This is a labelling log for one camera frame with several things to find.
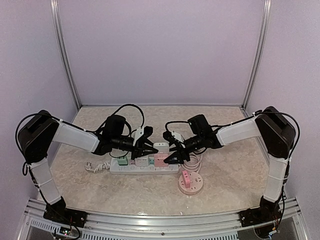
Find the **white small plug adapter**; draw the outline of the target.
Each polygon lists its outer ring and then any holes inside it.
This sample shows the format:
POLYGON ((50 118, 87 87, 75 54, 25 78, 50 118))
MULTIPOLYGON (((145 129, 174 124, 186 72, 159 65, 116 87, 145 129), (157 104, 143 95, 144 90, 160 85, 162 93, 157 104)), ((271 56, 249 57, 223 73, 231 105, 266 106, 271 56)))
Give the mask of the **white small plug adapter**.
POLYGON ((153 144, 153 148, 158 150, 158 154, 168 154, 170 152, 170 146, 167 142, 156 142, 153 144))

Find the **white cube adapter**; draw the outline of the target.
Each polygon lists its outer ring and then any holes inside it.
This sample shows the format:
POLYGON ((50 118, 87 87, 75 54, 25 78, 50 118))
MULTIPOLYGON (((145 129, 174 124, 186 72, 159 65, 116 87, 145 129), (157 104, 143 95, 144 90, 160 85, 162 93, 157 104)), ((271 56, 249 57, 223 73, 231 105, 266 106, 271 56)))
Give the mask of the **white cube adapter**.
POLYGON ((135 159, 135 165, 137 167, 146 167, 149 165, 149 158, 146 157, 139 157, 135 159))

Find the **pink cube socket adapter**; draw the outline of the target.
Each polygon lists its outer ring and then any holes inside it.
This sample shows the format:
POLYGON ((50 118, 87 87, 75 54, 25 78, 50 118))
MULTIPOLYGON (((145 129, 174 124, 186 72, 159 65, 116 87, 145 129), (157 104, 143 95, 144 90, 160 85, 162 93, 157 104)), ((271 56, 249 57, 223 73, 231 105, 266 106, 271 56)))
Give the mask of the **pink cube socket adapter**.
POLYGON ((168 167, 169 164, 165 163, 164 160, 169 156, 168 153, 156 153, 154 154, 154 166, 157 168, 168 167))

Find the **green cube plug adapter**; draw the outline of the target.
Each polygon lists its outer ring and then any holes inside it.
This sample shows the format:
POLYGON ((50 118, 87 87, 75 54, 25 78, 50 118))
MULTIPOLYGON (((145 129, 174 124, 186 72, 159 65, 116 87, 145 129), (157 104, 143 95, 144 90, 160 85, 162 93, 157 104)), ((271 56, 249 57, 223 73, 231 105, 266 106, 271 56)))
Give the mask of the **green cube plug adapter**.
POLYGON ((128 158, 126 156, 117 158, 117 164, 119 166, 127 166, 129 164, 128 158))

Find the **pink plug adapter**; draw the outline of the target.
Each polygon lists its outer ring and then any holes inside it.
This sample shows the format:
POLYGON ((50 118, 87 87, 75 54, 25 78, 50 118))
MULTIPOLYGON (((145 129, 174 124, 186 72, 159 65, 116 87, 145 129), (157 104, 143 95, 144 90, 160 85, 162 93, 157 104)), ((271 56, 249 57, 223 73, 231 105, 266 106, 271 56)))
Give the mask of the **pink plug adapter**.
POLYGON ((183 183, 184 187, 186 189, 190 188, 191 187, 191 180, 190 180, 188 171, 183 170, 181 176, 182 176, 182 183, 183 183))

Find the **pink round socket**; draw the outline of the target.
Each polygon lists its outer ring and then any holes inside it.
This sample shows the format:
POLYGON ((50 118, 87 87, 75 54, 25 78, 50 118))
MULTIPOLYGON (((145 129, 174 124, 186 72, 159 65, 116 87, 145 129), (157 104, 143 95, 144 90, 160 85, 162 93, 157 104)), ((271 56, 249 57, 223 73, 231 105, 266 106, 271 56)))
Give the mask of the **pink round socket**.
POLYGON ((183 194, 192 196, 198 194, 203 189, 204 180, 197 172, 189 172, 188 180, 186 180, 183 174, 178 179, 178 188, 183 194))

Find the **white multicolour power strip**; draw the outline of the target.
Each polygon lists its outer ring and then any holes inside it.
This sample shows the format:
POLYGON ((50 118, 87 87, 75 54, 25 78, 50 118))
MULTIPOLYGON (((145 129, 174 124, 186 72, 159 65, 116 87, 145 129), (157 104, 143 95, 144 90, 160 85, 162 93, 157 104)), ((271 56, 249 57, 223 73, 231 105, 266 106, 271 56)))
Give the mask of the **white multicolour power strip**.
POLYGON ((132 160, 128 165, 119 165, 116 158, 110 162, 109 172, 113 175, 174 175, 179 172, 179 166, 156 167, 153 164, 147 166, 136 166, 132 160))

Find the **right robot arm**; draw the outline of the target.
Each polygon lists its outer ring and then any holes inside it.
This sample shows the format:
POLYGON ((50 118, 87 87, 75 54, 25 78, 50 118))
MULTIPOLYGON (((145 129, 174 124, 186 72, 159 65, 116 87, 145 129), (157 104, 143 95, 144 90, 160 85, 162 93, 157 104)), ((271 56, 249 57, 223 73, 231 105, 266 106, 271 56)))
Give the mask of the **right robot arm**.
POLYGON ((289 177, 290 162, 301 136, 301 129, 294 117, 269 106, 253 112, 247 118, 225 125, 211 125, 203 114, 187 121, 193 137, 184 139, 174 131, 165 130, 163 138, 169 145, 166 164, 183 164, 190 161, 190 154, 198 150, 220 149, 224 146, 251 138, 260 138, 268 156, 268 177, 256 218, 266 222, 275 212, 275 206, 283 196, 289 177))

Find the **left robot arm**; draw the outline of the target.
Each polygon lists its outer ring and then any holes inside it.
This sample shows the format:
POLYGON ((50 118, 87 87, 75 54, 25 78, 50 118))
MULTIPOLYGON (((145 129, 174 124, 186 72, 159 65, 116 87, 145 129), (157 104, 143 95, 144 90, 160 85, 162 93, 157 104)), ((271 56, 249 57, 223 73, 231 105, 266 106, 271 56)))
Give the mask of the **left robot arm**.
POLYGON ((124 135, 129 127, 126 118, 112 114, 101 126, 94 130, 85 130, 72 123, 52 116, 41 110, 24 118, 27 123, 18 126, 15 140, 24 157, 24 166, 28 169, 33 184, 47 205, 51 205, 50 214, 63 223, 70 218, 70 211, 64 202, 53 179, 47 160, 48 150, 53 142, 75 147, 97 156, 103 156, 112 150, 121 150, 130 154, 131 159, 158 153, 149 137, 153 134, 151 126, 141 126, 134 136, 124 135))

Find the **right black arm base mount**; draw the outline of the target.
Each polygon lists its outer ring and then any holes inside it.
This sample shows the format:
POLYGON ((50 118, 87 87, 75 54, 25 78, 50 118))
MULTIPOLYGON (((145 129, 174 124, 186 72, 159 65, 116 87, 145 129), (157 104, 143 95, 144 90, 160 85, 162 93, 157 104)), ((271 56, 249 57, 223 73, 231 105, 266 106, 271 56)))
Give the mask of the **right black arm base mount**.
POLYGON ((253 225, 259 225, 274 220, 280 220, 282 212, 280 210, 279 198, 275 202, 264 199, 262 196, 260 199, 259 207, 248 208, 238 213, 240 223, 242 227, 248 227, 253 225))

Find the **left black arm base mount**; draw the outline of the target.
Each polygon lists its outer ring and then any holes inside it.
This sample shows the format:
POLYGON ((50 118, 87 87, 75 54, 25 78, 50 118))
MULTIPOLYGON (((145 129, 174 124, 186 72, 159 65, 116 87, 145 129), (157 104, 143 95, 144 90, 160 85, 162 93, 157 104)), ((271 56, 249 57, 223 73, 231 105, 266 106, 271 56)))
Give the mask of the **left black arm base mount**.
POLYGON ((87 216, 85 211, 67 208, 63 197, 54 204, 46 204, 43 214, 46 220, 78 228, 85 226, 87 216))

